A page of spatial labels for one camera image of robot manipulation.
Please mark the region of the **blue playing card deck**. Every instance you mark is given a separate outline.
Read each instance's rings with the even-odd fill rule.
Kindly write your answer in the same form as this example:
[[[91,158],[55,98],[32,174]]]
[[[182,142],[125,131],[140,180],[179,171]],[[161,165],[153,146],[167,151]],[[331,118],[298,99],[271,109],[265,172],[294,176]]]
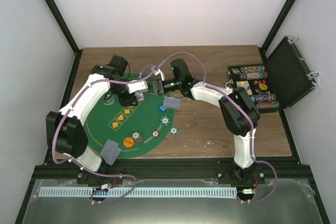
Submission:
[[[136,99],[137,99],[138,102],[144,100],[144,94],[143,94],[143,93],[141,93],[141,92],[139,92],[139,91],[136,91],[136,92],[134,93],[134,95],[135,95],[135,97],[136,97]]]

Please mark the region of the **blue small blind button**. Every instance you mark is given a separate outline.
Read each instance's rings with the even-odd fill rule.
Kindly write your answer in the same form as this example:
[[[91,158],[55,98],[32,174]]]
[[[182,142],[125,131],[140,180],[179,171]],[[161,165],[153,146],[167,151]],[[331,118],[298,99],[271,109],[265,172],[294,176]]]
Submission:
[[[160,113],[165,113],[167,111],[167,109],[162,104],[160,104],[159,107],[158,107],[158,111]]]

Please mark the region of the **poker chip stack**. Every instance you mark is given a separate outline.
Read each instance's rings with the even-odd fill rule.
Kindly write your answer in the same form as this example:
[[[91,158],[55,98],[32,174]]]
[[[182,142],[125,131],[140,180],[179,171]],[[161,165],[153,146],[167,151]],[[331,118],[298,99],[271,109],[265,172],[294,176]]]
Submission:
[[[143,141],[143,135],[139,131],[132,132],[131,137],[136,143],[141,143]]]
[[[163,124],[163,125],[170,125],[171,124],[171,120],[170,120],[170,118],[168,117],[168,116],[162,116],[161,118],[160,118],[160,121],[161,121],[161,123]]]

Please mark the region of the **orange big blind button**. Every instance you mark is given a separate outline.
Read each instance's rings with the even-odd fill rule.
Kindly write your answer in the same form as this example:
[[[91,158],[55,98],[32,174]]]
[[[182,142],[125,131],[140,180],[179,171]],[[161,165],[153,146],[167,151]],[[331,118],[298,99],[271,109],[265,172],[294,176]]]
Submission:
[[[123,140],[123,146],[126,147],[126,148],[131,148],[134,146],[134,139],[132,137],[126,137],[124,140]]]

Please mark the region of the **single teal poker chip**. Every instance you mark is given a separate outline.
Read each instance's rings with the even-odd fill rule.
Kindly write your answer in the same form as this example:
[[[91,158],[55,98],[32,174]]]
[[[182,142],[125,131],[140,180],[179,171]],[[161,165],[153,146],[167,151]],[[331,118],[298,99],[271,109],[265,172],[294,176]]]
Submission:
[[[176,135],[176,134],[178,133],[178,129],[177,129],[176,127],[171,127],[171,128],[170,128],[170,133],[171,133],[172,135]]]

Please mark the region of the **red poker chip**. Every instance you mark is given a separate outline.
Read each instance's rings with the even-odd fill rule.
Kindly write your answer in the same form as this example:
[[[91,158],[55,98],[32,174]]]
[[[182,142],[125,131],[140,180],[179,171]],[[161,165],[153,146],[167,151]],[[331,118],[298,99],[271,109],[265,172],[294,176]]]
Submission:
[[[154,131],[152,131],[151,136],[152,136],[153,138],[157,138],[157,137],[159,137],[159,136],[160,136],[160,131],[158,131],[158,130],[154,130]]]

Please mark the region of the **blue checkered playing card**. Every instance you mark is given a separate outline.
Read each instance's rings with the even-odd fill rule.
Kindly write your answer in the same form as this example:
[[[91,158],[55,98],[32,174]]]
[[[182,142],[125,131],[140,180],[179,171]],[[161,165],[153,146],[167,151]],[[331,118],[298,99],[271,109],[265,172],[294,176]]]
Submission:
[[[118,158],[119,154],[121,153],[122,149],[117,147],[113,149],[106,150],[102,155],[103,159],[108,165],[113,165],[116,159]]]

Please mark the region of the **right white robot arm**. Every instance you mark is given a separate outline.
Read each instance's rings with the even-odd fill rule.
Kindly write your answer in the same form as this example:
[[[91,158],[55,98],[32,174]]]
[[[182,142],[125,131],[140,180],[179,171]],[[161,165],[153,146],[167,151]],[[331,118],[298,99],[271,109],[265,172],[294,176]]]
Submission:
[[[254,137],[260,119],[260,112],[242,88],[220,88],[205,80],[192,77],[186,62],[176,59],[171,62],[173,77],[164,79],[158,66],[151,67],[160,77],[153,82],[154,93],[166,94],[179,90],[189,99],[203,101],[220,108],[227,129],[234,136],[235,155],[233,177],[244,184],[253,176],[255,170]]]

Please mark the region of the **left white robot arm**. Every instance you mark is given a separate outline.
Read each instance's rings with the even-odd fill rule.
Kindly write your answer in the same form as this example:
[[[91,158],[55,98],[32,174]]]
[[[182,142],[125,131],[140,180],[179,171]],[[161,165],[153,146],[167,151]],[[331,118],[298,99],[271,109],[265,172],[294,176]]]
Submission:
[[[89,147],[84,124],[93,107],[108,92],[116,95],[123,107],[139,104],[135,93],[130,92],[129,82],[122,79],[128,65],[116,55],[107,65],[95,65],[73,99],[59,112],[50,111],[46,116],[47,143],[54,163],[76,162],[90,170],[88,176],[95,184],[106,180],[107,170],[101,167],[102,158]]]

